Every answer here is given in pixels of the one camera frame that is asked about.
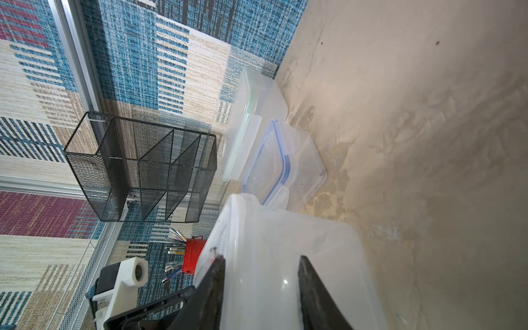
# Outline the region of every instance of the marker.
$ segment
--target marker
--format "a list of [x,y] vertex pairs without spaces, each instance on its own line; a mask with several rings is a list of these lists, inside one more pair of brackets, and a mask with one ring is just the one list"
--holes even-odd
[[176,236],[177,238],[181,239],[183,242],[187,242],[187,238],[183,236],[182,232],[178,229],[169,228],[169,232],[171,232],[172,235]]

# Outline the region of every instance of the wire mesh basket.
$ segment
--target wire mesh basket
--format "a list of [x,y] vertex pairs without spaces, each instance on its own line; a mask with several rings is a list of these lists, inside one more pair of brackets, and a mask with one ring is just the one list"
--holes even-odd
[[160,201],[168,221],[189,194],[185,222],[198,222],[216,171],[214,134],[98,112],[85,113],[64,153],[101,221],[119,221],[139,191],[142,221]]

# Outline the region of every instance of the metal frame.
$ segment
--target metal frame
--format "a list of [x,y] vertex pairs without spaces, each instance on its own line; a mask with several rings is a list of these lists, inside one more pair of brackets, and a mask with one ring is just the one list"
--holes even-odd
[[77,184],[56,183],[0,175],[0,190],[25,194],[86,199]]
[[48,0],[83,107],[106,112],[79,0]]
[[[128,208],[125,205],[125,209],[123,210],[121,217],[124,219],[127,216],[127,213]],[[121,231],[122,224],[122,222],[97,222],[97,225],[94,227],[92,235],[88,240],[88,244],[86,245],[84,253],[79,259],[75,271],[71,274],[68,285],[64,289],[64,293],[62,294],[62,297],[48,322],[46,330],[50,330],[50,327],[56,318],[60,320],[60,330],[78,330],[81,328],[89,307],[88,300],[85,299],[84,294],[88,292],[89,288],[95,283],[95,280],[99,276],[101,269],[106,265],[110,253],[114,247],[114,243],[116,242],[119,232]],[[97,240],[96,245],[94,246],[92,242],[95,241],[93,236],[100,226],[103,226],[103,230],[101,236]],[[92,248],[91,257],[88,262],[86,262],[86,268],[82,273],[79,283],[77,283],[77,286],[73,288],[71,287],[73,280],[78,275],[77,272],[86,256],[86,252],[88,249],[90,249],[90,247]],[[66,294],[71,290],[74,290],[74,293],[70,298],[64,314],[61,314],[59,313],[59,308],[61,305],[63,305],[66,299]]]

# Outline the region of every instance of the red pen holder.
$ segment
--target red pen holder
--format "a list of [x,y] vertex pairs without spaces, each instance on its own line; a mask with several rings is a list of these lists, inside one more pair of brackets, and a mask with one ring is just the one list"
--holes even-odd
[[187,239],[185,244],[185,255],[183,256],[183,269],[182,271],[186,274],[194,274],[196,270],[196,263],[198,257],[202,253],[202,249],[207,240],[203,239],[203,236],[193,236],[191,239]]

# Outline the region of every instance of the plastic lid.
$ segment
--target plastic lid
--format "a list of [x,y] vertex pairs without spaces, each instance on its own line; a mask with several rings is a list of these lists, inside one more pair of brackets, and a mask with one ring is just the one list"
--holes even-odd
[[242,182],[242,192],[263,205],[298,211],[326,180],[326,170],[310,135],[272,120]]
[[288,107],[275,81],[253,68],[244,68],[229,115],[222,155],[224,181],[242,178],[249,168],[247,160],[257,148],[254,142],[261,139],[268,122],[284,120],[287,115]]
[[225,258],[220,329],[302,330],[300,256],[308,257],[350,326],[386,329],[361,240],[349,225],[232,194],[198,258],[194,286],[217,255]]

